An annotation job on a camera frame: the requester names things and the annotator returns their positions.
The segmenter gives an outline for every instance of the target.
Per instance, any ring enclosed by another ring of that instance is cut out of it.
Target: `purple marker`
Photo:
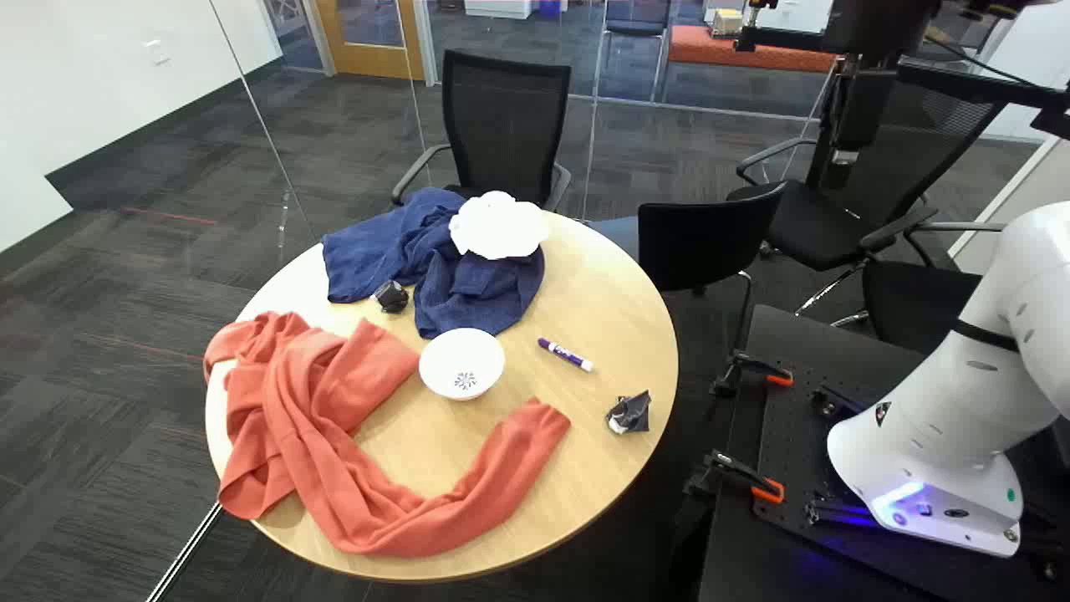
[[[584,360],[583,358],[572,354],[568,350],[565,350],[561,345],[557,345],[556,343],[550,343],[546,339],[540,338],[538,340],[538,346],[546,350],[547,352],[550,352],[554,356],[557,356],[559,358],[565,360],[566,362],[579,367],[580,370],[583,370],[585,372],[591,372],[592,370],[595,369],[595,365],[591,360]]]

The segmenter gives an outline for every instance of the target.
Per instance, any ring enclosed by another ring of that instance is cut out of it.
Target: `wooden door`
[[[421,1],[425,0],[316,0],[335,70],[424,79],[416,34],[415,3]]]

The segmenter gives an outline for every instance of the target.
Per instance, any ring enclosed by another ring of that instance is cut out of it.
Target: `orange bench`
[[[704,26],[674,25],[670,40],[669,61],[677,63],[828,73],[836,60],[836,55],[777,46],[759,46],[753,52],[736,52],[732,40],[715,40]]]

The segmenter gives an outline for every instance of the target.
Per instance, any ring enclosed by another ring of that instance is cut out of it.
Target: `blue towel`
[[[498,335],[517,324],[542,282],[542,249],[494,261],[461,254],[449,218],[463,203],[455,192],[424,188],[404,206],[324,235],[327,299],[352,304],[395,279],[416,284],[416,330],[424,339],[465,327]]]

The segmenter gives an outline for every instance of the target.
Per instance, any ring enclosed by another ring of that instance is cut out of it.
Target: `orange cloth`
[[[418,356],[397,338],[362,321],[347,340],[296,314],[266,313],[212,339],[205,380],[231,358],[238,366],[225,387],[234,449],[219,503],[253,520],[296,490],[347,553],[429,556],[493,528],[520,505],[569,427],[533,399],[494,428],[452,492],[423,499],[392,483],[349,435],[416,369]]]
[[[811,52],[778,46],[759,46],[753,52],[736,52],[732,40],[709,36],[709,28],[701,25],[674,25],[669,60],[675,63],[708,63],[752,66],[777,71],[812,71],[828,73],[836,55]]]

